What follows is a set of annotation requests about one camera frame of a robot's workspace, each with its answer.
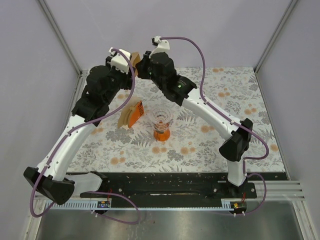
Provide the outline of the brown paper coffee filter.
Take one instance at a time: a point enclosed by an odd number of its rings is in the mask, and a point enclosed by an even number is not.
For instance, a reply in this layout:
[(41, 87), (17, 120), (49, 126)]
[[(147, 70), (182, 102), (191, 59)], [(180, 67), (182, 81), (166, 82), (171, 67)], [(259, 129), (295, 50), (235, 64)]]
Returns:
[(139, 52), (132, 52), (131, 53), (131, 58), (130, 58), (130, 63), (131, 65), (135, 68), (136, 64), (141, 61), (141, 57)]

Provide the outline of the orange coffee filter box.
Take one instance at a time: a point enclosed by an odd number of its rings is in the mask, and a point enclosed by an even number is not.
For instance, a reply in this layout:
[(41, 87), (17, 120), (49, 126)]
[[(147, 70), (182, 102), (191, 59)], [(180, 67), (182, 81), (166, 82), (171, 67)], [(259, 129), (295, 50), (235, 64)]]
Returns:
[(145, 114), (142, 99), (133, 96), (122, 108), (117, 122), (117, 128), (131, 128)]

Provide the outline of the clear glass dripper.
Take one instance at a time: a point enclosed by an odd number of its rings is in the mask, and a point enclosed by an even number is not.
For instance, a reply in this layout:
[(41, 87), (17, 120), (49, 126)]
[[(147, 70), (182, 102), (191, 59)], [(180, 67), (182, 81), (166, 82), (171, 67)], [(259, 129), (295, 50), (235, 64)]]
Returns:
[(155, 105), (148, 112), (148, 118), (153, 124), (169, 124), (173, 122), (172, 110), (165, 105)]

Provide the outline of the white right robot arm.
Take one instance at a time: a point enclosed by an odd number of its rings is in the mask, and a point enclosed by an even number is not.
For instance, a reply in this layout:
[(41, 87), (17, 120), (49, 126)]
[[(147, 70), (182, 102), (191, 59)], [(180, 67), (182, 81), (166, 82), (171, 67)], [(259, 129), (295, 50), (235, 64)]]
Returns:
[(227, 161), (228, 194), (233, 198), (243, 195), (246, 191), (243, 155), (249, 148), (253, 122), (229, 116), (219, 106), (203, 100), (197, 85), (177, 73), (174, 61), (165, 52), (146, 51), (136, 69), (139, 78), (152, 80), (169, 101), (192, 111), (216, 129), (224, 139), (219, 153)]

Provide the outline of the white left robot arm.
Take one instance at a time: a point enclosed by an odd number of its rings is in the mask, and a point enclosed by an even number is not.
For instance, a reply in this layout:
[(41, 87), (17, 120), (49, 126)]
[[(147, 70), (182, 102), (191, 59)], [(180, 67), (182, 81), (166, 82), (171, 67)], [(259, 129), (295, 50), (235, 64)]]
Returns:
[(86, 138), (106, 116), (109, 105), (120, 90), (130, 90), (135, 78), (130, 62), (132, 55), (117, 53), (105, 65), (91, 68), (81, 97), (71, 111), (69, 121), (49, 154), (37, 167), (27, 167), (23, 175), (32, 186), (31, 198), (40, 193), (58, 205), (72, 196), (92, 192), (96, 197), (107, 195), (109, 186), (97, 172), (67, 176), (67, 170)]

